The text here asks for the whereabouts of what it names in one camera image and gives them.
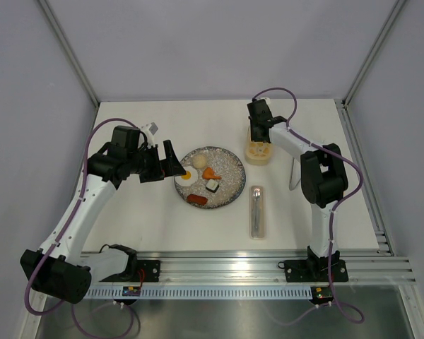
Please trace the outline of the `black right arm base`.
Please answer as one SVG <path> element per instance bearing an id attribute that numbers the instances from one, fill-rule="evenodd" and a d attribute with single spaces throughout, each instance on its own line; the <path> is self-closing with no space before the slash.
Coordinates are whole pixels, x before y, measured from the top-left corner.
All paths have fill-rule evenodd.
<path id="1" fill-rule="evenodd" d="M 330 271 L 332 282 L 348 282 L 346 262 L 341 259 L 339 250 L 335 251 L 331 256 L 318 257 L 308 247 L 306 259 L 279 261 L 277 267 L 284 272 L 287 283 L 328 283 L 329 258 L 331 259 Z"/>

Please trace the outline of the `white steamed bun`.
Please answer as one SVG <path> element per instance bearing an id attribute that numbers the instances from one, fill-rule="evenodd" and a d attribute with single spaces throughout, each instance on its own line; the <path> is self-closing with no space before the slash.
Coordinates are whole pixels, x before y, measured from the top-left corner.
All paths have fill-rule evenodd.
<path id="1" fill-rule="evenodd" d="M 203 154 L 197 154 L 192 158 L 193 167 L 200 170 L 207 166 L 207 157 Z"/>

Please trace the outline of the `aluminium rail frame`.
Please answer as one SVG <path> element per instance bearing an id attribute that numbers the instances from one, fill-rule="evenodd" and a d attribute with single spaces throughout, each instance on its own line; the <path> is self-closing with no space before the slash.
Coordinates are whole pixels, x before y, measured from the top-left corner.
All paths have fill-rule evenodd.
<path id="1" fill-rule="evenodd" d="M 104 102 L 90 150 L 110 140 L 115 117 L 154 122 L 156 139 L 172 141 L 177 157 L 215 145 L 244 157 L 249 119 L 246 100 Z M 83 248 L 123 244 L 142 258 L 161 261 L 163 283 L 195 285 L 283 284 L 277 264 L 305 254 L 311 210 L 301 190 L 290 190 L 291 156 L 275 149 L 266 166 L 246 165 L 247 186 L 265 194 L 266 235 L 249 235 L 249 189 L 230 205 L 201 210 L 185 203 L 172 179 L 141 184 L 129 177 L 102 210 Z M 363 191 L 338 208 L 337 242 L 352 285 L 412 285 L 407 258 L 395 256 Z"/>

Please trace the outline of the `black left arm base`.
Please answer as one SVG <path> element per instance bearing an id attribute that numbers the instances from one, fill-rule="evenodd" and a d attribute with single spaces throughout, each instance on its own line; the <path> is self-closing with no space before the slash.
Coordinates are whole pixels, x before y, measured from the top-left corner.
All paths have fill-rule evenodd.
<path id="1" fill-rule="evenodd" d="M 138 252 L 130 247 L 113 244 L 105 244 L 99 253 L 116 250 L 126 257 L 123 269 L 114 268 L 112 273 L 107 274 L 100 282 L 107 283 L 158 283 L 160 277 L 160 260 L 139 258 Z"/>

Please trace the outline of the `beige patterned lunch box lid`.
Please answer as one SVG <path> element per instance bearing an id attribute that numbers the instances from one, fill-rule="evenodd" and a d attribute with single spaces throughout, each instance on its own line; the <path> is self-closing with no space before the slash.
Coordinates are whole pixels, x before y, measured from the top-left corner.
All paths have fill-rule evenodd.
<path id="1" fill-rule="evenodd" d="M 270 143 L 249 142 L 245 148 L 245 155 L 251 160 L 268 160 L 273 154 Z"/>

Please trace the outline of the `sushi roll white centre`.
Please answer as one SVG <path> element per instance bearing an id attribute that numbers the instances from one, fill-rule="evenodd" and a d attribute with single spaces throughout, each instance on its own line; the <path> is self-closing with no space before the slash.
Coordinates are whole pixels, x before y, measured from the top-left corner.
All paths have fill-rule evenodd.
<path id="1" fill-rule="evenodd" d="M 206 190 L 207 191 L 210 191 L 210 192 L 212 192 L 212 193 L 215 193 L 215 192 L 217 192 L 217 190 L 218 190 L 218 188 L 219 188 L 219 183 L 218 183 L 218 181 L 216 180 L 216 179 L 209 179 L 207 182 L 206 182 Z"/>

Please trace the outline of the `orange chicken drumstick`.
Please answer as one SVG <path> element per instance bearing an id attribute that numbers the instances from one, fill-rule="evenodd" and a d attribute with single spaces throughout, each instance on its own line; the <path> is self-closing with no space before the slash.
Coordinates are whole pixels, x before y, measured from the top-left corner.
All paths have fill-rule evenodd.
<path id="1" fill-rule="evenodd" d="M 221 180 L 221 177 L 216 175 L 215 172 L 213 171 L 213 169 L 211 167 L 207 167 L 202 174 L 202 177 L 205 180 Z"/>

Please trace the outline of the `beige lunch box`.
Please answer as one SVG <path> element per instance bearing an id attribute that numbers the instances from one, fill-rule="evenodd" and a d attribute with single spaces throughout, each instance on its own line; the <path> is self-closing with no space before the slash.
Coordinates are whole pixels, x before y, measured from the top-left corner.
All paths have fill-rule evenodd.
<path id="1" fill-rule="evenodd" d="M 245 145 L 245 160 L 251 165 L 267 165 L 273 155 L 271 143 L 253 141 L 251 139 L 251 129 L 247 130 L 247 141 Z"/>

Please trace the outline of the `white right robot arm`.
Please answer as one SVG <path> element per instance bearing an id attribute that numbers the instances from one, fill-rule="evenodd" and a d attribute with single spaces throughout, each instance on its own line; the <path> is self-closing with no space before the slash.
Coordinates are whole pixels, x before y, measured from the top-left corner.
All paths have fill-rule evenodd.
<path id="1" fill-rule="evenodd" d="M 270 143 L 291 155 L 300 163 L 300 185 L 312 211 L 312 239 L 307 257 L 284 260 L 278 267 L 288 283 L 325 283 L 328 280 L 348 281 L 345 262 L 334 236 L 333 207 L 348 189 L 348 178 L 340 148 L 332 143 L 313 146 L 304 141 L 288 120 L 273 116 L 264 99 L 252 99 L 249 111 L 250 140 Z"/>

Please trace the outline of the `clear cutlery case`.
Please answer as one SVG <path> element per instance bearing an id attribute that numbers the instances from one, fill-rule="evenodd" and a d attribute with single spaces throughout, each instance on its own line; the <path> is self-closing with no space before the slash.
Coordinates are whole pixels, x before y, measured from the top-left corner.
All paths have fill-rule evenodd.
<path id="1" fill-rule="evenodd" d="M 252 239 L 266 236 L 264 188 L 252 186 L 249 194 L 249 235 Z"/>

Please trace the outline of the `fried egg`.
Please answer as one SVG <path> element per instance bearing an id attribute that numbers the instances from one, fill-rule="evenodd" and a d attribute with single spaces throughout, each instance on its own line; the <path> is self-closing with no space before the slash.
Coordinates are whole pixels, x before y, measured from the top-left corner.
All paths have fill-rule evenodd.
<path id="1" fill-rule="evenodd" d="M 194 167 L 185 167 L 186 174 L 175 177 L 175 183 L 182 187 L 190 187 L 198 181 L 198 172 Z"/>

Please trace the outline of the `speckled ceramic plate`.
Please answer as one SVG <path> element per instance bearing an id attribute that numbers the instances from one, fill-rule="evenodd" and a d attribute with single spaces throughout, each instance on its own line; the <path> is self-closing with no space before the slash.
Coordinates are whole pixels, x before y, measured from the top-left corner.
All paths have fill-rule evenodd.
<path id="1" fill-rule="evenodd" d="M 184 168 L 193 167 L 192 158 L 197 154 L 207 157 L 207 166 L 203 169 L 195 168 L 198 172 L 198 181 L 192 186 L 182 187 L 175 183 L 175 189 L 179 196 L 186 202 L 189 194 L 206 197 L 208 202 L 204 206 L 189 203 L 201 209 L 217 209 L 235 201 L 243 192 L 247 179 L 244 165 L 239 157 L 221 147 L 204 146 L 190 151 L 183 157 L 181 164 Z M 221 180 L 217 180 L 220 186 L 215 193 L 206 190 L 208 180 L 205 180 L 202 174 L 207 167 L 211 167 L 215 174 L 221 177 Z"/>

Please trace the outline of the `red bacon strip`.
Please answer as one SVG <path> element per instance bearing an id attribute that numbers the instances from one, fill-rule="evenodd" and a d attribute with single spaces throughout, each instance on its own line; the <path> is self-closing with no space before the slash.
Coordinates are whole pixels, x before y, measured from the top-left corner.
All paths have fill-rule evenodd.
<path id="1" fill-rule="evenodd" d="M 196 195 L 196 194 L 189 194 L 187 196 L 187 202 L 197 204 L 197 205 L 200 205 L 200 206 L 204 206 L 204 205 L 207 204 L 208 199 L 204 196 L 199 196 L 199 195 Z"/>

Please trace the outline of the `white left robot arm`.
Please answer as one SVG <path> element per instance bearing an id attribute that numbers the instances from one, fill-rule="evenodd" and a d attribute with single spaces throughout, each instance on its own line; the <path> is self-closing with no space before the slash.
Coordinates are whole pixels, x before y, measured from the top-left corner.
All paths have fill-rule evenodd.
<path id="1" fill-rule="evenodd" d="M 165 158 L 160 158 L 149 131 L 114 127 L 110 141 L 87 158 L 80 190 L 51 235 L 38 250 L 27 249 L 21 256 L 27 292 L 34 290 L 77 304 L 96 282 L 112 276 L 130 281 L 137 276 L 137 253 L 129 247 L 113 245 L 88 260 L 82 260 L 81 253 L 102 209 L 131 175 L 148 183 L 186 173 L 171 141 L 165 140 L 163 148 Z"/>

